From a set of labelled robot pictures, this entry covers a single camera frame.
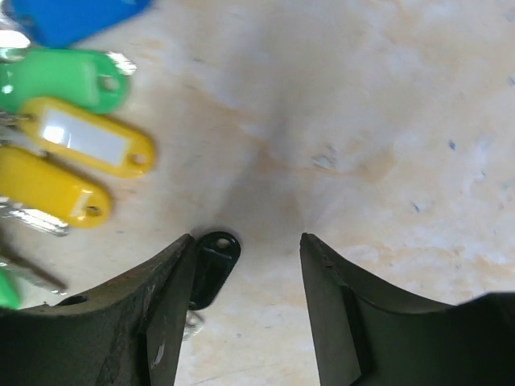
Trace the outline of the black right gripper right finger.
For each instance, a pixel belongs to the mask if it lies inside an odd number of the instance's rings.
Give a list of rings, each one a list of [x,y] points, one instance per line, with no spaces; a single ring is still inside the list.
[[[511,385],[514,296],[412,294],[305,233],[300,260],[323,385]]]

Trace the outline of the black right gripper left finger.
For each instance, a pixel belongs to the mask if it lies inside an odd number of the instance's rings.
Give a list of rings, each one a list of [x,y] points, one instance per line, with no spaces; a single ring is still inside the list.
[[[55,306],[1,311],[3,385],[173,385],[195,271],[185,234]]]

